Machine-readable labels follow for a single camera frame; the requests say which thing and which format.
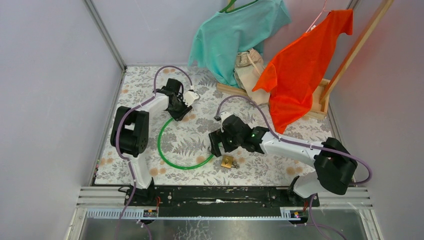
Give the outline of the green cable lock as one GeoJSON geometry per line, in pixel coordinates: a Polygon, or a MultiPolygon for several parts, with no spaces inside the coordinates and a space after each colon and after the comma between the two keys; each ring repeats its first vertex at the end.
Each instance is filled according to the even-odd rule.
{"type": "Polygon", "coordinates": [[[168,119],[160,128],[156,141],[161,160],[177,170],[205,168],[215,158],[208,134],[217,126],[204,117],[181,122],[168,119]]]}

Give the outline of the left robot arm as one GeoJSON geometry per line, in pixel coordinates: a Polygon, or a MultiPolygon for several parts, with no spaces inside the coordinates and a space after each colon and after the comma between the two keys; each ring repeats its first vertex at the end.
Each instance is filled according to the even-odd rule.
{"type": "Polygon", "coordinates": [[[168,112],[175,121],[181,121],[193,109],[194,101],[200,98],[193,84],[185,92],[182,87],[180,81],[169,78],[166,85],[145,102],[133,108],[120,106],[116,110],[110,144],[124,160],[129,161],[132,186],[138,189],[135,197],[144,206],[155,200],[155,192],[149,188],[153,177],[144,154],[154,117],[168,112]]]}

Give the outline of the brass padlock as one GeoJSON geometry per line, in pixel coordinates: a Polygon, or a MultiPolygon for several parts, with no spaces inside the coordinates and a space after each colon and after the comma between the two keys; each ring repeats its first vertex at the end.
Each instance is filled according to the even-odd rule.
{"type": "Polygon", "coordinates": [[[228,169],[231,169],[233,167],[235,168],[234,157],[230,155],[223,155],[220,166],[228,169]]]}

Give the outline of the small silver keys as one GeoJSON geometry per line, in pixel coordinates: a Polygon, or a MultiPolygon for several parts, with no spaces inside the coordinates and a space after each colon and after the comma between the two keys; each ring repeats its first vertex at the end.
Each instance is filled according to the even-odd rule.
{"type": "Polygon", "coordinates": [[[236,168],[236,169],[239,169],[240,168],[239,164],[235,160],[232,161],[231,167],[232,168],[236,168]]]}

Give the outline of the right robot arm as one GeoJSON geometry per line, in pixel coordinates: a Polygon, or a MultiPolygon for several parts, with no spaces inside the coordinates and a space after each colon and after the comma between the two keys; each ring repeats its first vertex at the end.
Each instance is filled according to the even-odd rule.
{"type": "Polygon", "coordinates": [[[347,192],[358,162],[337,139],[329,137],[324,142],[308,142],[278,136],[268,127],[250,127],[234,114],[218,120],[221,127],[208,134],[214,156],[222,155],[220,148],[226,153],[242,148],[250,153],[298,160],[314,168],[313,172],[297,176],[290,184],[286,198],[291,205],[299,206],[317,193],[341,196],[347,192]]]}

